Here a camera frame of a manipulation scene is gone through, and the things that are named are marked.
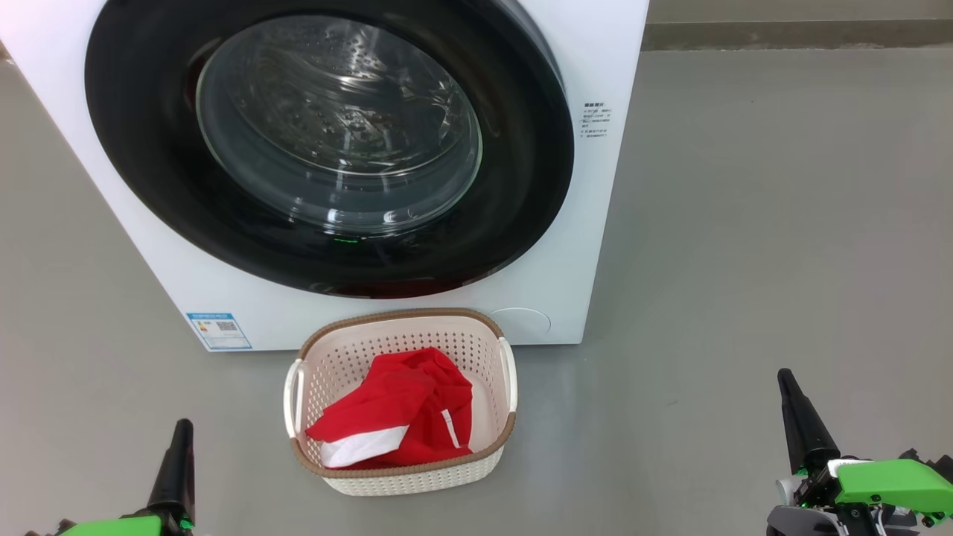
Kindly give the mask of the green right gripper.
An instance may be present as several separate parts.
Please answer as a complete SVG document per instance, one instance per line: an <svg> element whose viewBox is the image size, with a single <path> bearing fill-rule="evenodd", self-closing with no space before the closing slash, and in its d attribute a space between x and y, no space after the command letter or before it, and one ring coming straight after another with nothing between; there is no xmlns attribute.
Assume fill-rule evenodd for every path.
<svg viewBox="0 0 953 536"><path fill-rule="evenodd" d="M841 457L840 448L789 368L777 371L792 476L777 481L782 503L769 535L919 535L950 521L951 457L923 461Z"/></svg>

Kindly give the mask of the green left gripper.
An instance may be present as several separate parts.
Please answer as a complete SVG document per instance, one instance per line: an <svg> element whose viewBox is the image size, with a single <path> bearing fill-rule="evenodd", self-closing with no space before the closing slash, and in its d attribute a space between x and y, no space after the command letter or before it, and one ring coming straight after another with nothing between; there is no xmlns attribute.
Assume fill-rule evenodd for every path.
<svg viewBox="0 0 953 536"><path fill-rule="evenodd" d="M115 519L75 523L62 520L48 535L193 535L195 527L194 425L180 418L165 451L147 510Z"/></svg>

